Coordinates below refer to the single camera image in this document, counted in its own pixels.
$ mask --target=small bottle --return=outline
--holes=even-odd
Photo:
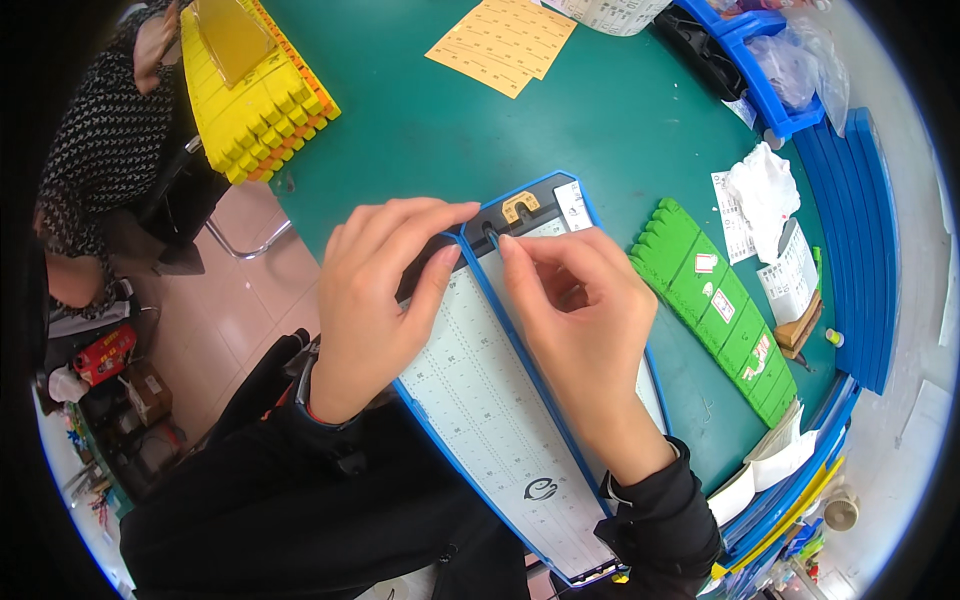
[[[835,329],[827,329],[827,341],[833,344],[836,348],[843,346],[844,338],[843,334]]]

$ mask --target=tiled floor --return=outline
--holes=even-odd
[[[214,220],[232,246],[260,246],[286,216],[265,184],[233,187]],[[137,294],[161,308],[150,360],[174,394],[174,420],[195,443],[216,421],[247,373],[280,335],[316,335],[320,272],[288,232],[253,260],[229,256],[206,229],[196,240],[202,276],[135,277]]]

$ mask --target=fingernail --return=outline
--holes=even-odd
[[[507,235],[506,233],[501,233],[498,240],[500,244],[500,255],[504,258],[508,258],[513,255],[516,240],[512,235]]]
[[[460,259],[460,245],[453,244],[443,249],[444,255],[440,257],[441,262],[449,268],[453,268]]]

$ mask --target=black jacket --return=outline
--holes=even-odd
[[[689,450],[629,488],[596,535],[633,566],[564,598],[692,598],[720,537]],[[344,444],[365,472],[338,473]],[[288,402],[177,467],[120,522],[139,598],[352,599],[439,561],[434,600],[526,600],[523,544],[396,402],[342,432]]]

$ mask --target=hand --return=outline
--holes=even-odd
[[[136,42],[133,44],[133,82],[141,96],[146,96],[160,85],[156,66],[160,64],[167,44],[174,38],[176,32],[176,0],[171,0],[163,16],[151,17],[140,25],[140,30],[136,33]]]
[[[315,416],[349,420],[426,346],[460,247],[447,246],[427,261],[406,311],[395,299],[400,277],[427,240],[479,209],[436,198],[391,200],[358,206],[333,230],[318,284],[324,339],[311,373]]]
[[[621,485],[676,455],[636,396],[657,297],[599,228],[500,236],[504,283],[540,369],[584,440]]]

